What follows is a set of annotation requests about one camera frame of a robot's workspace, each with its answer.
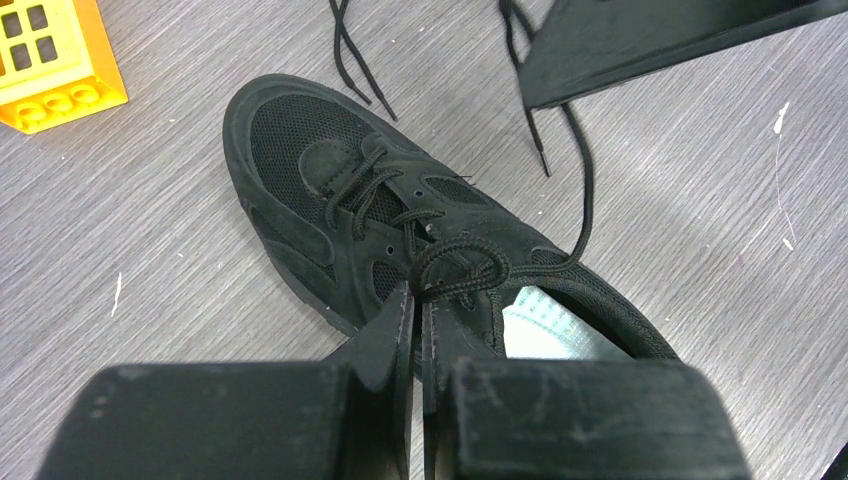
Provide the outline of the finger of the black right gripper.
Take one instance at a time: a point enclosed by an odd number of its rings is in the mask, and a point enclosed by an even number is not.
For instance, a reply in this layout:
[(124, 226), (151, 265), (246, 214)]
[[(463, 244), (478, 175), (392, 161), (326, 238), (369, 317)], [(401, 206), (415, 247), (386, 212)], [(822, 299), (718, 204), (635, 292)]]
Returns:
[(551, 108), (847, 10), (833, 1), (556, 1), (518, 69), (523, 103)]

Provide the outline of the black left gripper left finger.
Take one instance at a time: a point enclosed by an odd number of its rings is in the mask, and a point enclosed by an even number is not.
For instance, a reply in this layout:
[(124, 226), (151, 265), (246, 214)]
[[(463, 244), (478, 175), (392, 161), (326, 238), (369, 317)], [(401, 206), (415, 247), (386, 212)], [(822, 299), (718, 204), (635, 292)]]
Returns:
[(41, 479), (405, 479), (415, 300), (407, 284), (326, 358), (125, 364), (76, 397)]

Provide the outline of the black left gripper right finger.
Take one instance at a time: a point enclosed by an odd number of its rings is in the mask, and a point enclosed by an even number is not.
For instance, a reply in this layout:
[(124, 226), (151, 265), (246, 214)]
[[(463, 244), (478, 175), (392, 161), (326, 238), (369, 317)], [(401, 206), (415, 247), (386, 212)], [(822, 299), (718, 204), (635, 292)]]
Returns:
[(421, 309), (429, 479), (747, 479), (709, 381), (678, 361), (496, 357)]

